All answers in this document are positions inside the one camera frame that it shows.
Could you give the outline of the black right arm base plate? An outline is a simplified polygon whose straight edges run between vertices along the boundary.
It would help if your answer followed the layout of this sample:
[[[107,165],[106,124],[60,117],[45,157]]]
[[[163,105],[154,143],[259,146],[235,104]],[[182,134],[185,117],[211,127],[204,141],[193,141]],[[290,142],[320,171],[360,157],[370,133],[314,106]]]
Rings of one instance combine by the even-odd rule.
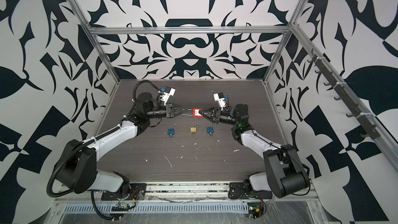
[[[255,191],[247,182],[242,182],[242,183],[231,182],[229,183],[228,197],[231,200],[235,199],[269,200],[273,198],[273,193],[267,190]]]

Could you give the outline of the red padlock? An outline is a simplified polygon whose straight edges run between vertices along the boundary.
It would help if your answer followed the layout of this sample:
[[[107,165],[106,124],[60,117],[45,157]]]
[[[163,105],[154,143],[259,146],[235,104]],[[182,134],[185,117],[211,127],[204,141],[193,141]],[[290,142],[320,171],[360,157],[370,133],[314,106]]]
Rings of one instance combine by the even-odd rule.
[[[189,117],[202,118],[203,116],[199,113],[200,110],[201,109],[199,109],[199,108],[187,109],[182,113],[182,115],[189,116]]]

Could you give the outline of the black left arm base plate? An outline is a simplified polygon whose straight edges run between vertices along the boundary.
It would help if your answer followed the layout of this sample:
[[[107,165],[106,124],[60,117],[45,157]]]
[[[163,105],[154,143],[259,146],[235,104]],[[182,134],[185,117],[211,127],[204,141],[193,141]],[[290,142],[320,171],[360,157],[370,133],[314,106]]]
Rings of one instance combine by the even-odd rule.
[[[133,183],[123,184],[116,192],[103,192],[102,201],[124,201],[124,200],[141,200],[146,194],[147,184]]]

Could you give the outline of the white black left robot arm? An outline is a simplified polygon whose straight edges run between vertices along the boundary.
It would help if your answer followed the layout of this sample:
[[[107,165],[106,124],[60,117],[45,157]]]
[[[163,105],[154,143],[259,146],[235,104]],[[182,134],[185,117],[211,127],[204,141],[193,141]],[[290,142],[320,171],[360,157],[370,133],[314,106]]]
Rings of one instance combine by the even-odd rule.
[[[159,91],[157,98],[149,92],[141,93],[133,107],[114,128],[82,142],[67,143],[60,160],[47,184],[47,195],[58,198],[70,193],[106,191],[126,198],[130,193],[130,181],[120,173],[97,169],[97,162],[125,141],[133,139],[151,127],[152,119],[174,118],[179,105],[168,103],[175,94],[174,88]]]

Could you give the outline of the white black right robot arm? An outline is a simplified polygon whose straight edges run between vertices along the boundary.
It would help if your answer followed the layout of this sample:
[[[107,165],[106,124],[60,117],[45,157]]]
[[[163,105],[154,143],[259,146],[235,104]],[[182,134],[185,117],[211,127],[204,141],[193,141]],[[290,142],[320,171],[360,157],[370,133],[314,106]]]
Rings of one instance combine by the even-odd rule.
[[[270,191],[277,198],[299,196],[304,189],[311,190],[309,175],[292,145],[282,145],[260,135],[249,123],[248,105],[237,104],[233,111],[220,107],[199,110],[199,114],[211,123],[232,126],[232,137],[264,162],[265,171],[249,176],[252,191]]]

